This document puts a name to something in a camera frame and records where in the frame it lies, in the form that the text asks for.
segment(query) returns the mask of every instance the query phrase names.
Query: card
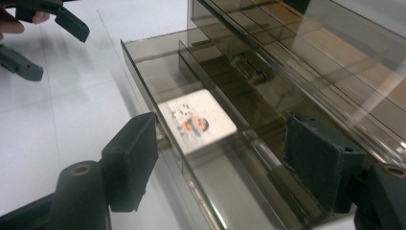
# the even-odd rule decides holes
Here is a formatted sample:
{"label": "card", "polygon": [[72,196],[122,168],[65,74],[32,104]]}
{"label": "card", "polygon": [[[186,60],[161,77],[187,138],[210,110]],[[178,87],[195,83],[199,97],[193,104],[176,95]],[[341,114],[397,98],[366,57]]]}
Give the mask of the card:
{"label": "card", "polygon": [[206,89],[160,103],[158,107],[184,154],[237,131],[236,125]]}

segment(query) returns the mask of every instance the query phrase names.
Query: finger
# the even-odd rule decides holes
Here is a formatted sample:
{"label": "finger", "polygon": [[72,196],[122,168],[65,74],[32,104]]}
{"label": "finger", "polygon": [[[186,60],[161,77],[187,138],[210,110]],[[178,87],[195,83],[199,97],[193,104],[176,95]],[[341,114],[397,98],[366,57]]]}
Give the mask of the finger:
{"label": "finger", "polygon": [[4,8],[0,9],[0,33],[21,34],[24,26]]}
{"label": "finger", "polygon": [[39,24],[44,21],[47,21],[50,18],[50,15],[47,12],[37,11],[33,17],[33,23]]}

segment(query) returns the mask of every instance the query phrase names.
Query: printed image on card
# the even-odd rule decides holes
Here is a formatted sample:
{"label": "printed image on card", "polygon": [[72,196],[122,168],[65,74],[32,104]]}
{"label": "printed image on card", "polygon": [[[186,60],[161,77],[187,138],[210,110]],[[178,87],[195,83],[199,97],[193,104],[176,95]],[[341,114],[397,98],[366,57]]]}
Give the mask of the printed image on card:
{"label": "printed image on card", "polygon": [[158,106],[185,154],[237,131],[236,125],[206,89]]}

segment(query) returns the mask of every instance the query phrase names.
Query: white surface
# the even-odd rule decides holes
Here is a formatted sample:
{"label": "white surface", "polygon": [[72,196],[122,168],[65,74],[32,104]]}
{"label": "white surface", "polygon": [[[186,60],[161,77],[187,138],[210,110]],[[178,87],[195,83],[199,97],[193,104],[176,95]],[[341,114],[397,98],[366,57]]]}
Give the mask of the white surface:
{"label": "white surface", "polygon": [[[85,0],[65,7],[89,26],[86,43],[53,18],[0,41],[44,68],[41,82],[0,68],[0,216],[52,193],[65,167],[98,161],[122,126],[147,112],[120,40],[186,29],[186,0]],[[161,155],[139,211],[112,214],[113,229],[207,227],[174,165],[170,154]]]}

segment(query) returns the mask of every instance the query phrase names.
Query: hand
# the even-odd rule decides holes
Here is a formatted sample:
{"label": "hand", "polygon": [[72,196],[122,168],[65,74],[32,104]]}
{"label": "hand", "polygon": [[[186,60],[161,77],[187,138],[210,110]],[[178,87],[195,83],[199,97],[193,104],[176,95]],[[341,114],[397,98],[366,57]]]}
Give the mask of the hand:
{"label": "hand", "polygon": [[[33,23],[39,24],[50,18],[46,12],[37,11],[33,17]],[[24,32],[24,26],[14,16],[9,14],[3,6],[0,6],[0,40],[3,34],[21,34]]]}

